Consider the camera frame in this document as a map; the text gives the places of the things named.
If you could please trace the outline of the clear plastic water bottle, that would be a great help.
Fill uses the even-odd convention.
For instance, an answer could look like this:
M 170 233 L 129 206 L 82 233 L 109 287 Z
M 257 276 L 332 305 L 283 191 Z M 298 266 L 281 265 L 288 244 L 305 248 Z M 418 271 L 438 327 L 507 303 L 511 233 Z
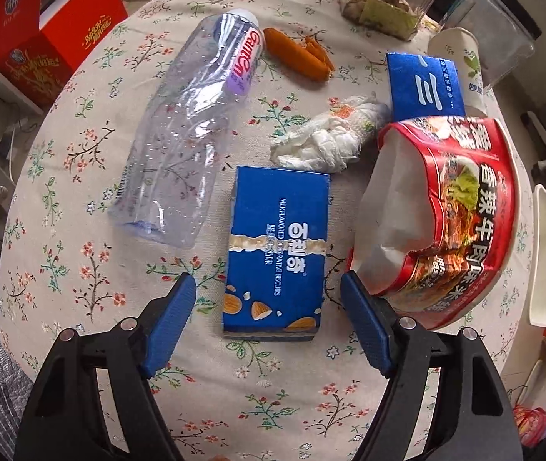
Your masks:
M 113 222 L 154 242 L 193 248 L 264 48 L 257 17 L 237 8 L 204 18 L 172 60 L 135 131 Z

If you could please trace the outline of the white paper cup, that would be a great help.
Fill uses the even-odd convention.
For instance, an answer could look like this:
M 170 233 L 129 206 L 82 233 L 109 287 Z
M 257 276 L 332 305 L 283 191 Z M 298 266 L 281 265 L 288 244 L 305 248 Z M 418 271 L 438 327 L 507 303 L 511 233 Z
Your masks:
M 456 65 L 466 115 L 487 117 L 481 60 L 475 36 L 462 27 L 443 29 L 431 38 L 427 52 L 430 56 L 451 60 Z

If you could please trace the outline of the orange peel piece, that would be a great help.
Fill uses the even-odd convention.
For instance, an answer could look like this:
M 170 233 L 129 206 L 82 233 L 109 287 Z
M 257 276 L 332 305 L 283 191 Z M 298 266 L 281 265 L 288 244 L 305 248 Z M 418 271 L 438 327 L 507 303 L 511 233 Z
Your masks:
M 309 80 L 326 82 L 336 70 L 325 49 L 309 36 L 299 44 L 275 28 L 266 28 L 264 37 L 270 55 Z

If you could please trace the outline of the red instant noodle cup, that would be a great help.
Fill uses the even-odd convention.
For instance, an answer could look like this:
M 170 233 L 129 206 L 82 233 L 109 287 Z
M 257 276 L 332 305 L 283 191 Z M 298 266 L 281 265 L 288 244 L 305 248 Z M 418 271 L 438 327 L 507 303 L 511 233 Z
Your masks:
M 390 123 L 363 193 L 349 267 L 370 295 L 439 329 L 481 302 L 508 259 L 519 186 L 493 118 Z

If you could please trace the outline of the blue biscuit box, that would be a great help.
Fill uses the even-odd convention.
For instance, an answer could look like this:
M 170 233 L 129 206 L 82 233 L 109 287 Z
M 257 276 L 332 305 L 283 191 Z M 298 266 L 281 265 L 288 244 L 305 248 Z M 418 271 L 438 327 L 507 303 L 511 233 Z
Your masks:
M 222 331 L 311 340 L 321 323 L 329 176 L 239 167 L 231 194 Z

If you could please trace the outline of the crumpled white tissue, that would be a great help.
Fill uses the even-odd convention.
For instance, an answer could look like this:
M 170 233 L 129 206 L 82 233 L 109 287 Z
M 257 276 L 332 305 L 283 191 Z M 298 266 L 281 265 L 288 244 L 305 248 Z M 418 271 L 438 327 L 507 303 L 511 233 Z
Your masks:
M 390 120 L 390 107 L 374 95 L 333 101 L 324 113 L 274 135 L 270 159 L 282 169 L 340 173 Z

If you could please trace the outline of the small blue carton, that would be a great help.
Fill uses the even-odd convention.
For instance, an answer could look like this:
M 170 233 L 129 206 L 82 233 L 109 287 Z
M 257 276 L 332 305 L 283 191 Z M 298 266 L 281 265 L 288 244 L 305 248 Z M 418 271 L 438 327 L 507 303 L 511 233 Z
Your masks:
M 451 60 L 420 54 L 387 53 L 392 120 L 465 117 L 462 88 Z

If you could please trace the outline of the red gift box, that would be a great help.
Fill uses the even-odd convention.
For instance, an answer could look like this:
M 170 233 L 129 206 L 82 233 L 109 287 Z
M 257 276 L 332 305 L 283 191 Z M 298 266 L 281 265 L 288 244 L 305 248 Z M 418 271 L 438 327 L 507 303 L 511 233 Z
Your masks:
M 122 0 L 0 0 L 0 72 L 48 107 L 126 17 Z

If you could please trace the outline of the clear jar with nuts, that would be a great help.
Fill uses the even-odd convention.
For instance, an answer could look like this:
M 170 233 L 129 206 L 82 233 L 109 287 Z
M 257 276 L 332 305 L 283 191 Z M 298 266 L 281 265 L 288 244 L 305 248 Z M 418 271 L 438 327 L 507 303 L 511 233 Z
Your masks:
M 442 23 L 475 36 L 485 88 L 492 88 L 531 57 L 542 35 L 518 0 L 454 0 Z

